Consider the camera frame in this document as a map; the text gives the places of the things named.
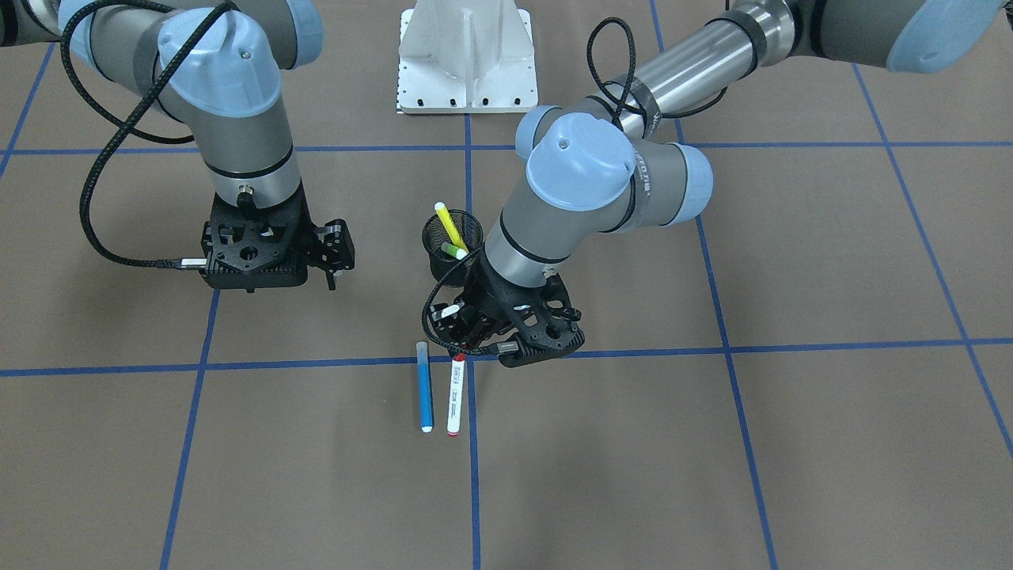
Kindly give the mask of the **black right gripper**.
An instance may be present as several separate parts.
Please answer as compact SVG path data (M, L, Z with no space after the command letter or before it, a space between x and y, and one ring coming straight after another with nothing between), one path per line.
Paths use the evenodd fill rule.
M327 289L336 291L340 272L355 266L347 223L339 218L315 225L302 190L264 209L246 198L238 206L214 198L202 249L207 264L200 274L220 290L298 287L307 281L308 267L315 267L324 271Z

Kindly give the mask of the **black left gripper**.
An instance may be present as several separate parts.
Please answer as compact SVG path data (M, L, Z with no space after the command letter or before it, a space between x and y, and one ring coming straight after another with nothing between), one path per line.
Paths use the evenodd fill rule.
M525 367L567 356L585 343L582 314L560 275L528 288L500 277L486 262L474 262L458 310L442 320L442 339L453 346L496 354L500 364Z

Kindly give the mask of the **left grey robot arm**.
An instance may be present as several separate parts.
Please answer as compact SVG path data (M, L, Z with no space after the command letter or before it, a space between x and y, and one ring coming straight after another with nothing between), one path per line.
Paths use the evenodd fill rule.
M450 304L428 299L421 327L453 356L504 367L579 349L582 315L560 268L591 234L670 226L709 203L712 167L697 148L654 141L658 125L705 111L728 86L793 55L931 74L965 55L1009 1L737 1L687 39L571 107L518 124L525 166Z

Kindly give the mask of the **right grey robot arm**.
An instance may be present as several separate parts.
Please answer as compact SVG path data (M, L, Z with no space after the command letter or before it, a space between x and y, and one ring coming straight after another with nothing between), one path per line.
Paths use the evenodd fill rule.
M192 270L217 290L297 287L311 267L330 289L355 266L341 219L313 223L285 105L283 70L321 53L311 1L4 1L2 46L56 43L80 98L116 133L84 181L91 248L123 266ZM214 185L199 257L135 259L99 241L91 202L129 137L193 143Z

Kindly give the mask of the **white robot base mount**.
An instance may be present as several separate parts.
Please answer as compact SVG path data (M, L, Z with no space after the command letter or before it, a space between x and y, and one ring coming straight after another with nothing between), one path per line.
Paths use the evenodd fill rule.
M538 105L532 18L514 1L419 1L400 15L396 107L525 113Z

